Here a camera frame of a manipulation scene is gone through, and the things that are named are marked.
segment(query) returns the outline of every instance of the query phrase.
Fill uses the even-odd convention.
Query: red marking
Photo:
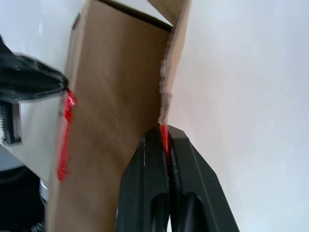
[[[165,151],[166,163],[169,167],[169,127],[167,125],[160,125],[163,148]]]
[[[76,103],[76,98],[74,94],[68,89],[67,90],[67,99],[64,104],[64,118],[67,120],[64,136],[63,136],[63,144],[61,148],[61,154],[58,164],[58,179],[60,181],[64,180],[66,174],[69,174],[69,170],[67,169],[67,163],[70,159],[68,156],[68,139],[69,139],[69,132],[70,132],[70,123],[72,120],[72,108]]]

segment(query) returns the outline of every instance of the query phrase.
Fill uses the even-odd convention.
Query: cardboard box
[[[161,121],[168,111],[168,83],[183,45],[188,2],[151,1],[176,25],[172,43],[172,27],[149,15],[110,0],[85,4],[72,28],[66,68],[77,98],[68,142],[70,175],[59,182],[55,172],[66,127],[62,118],[49,232],[113,231],[122,173],[141,136],[158,126],[161,76]]]

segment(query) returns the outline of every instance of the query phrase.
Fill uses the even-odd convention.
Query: white panel
[[[169,123],[242,232],[309,231],[309,2],[195,0]]]

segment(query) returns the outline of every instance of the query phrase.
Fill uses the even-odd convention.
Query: black object
[[[0,172],[0,231],[32,232],[44,227],[40,179],[27,167]]]
[[[21,141],[19,102],[60,93],[67,78],[40,61],[14,55],[0,38],[0,118],[3,142]]]
[[[121,179],[116,232],[239,232],[215,172],[182,130],[146,132]]]

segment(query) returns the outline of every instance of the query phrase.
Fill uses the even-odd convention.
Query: torn cardboard edge
[[[168,124],[171,88],[183,51],[191,0],[148,0],[173,26],[161,67],[161,110],[158,122]]]

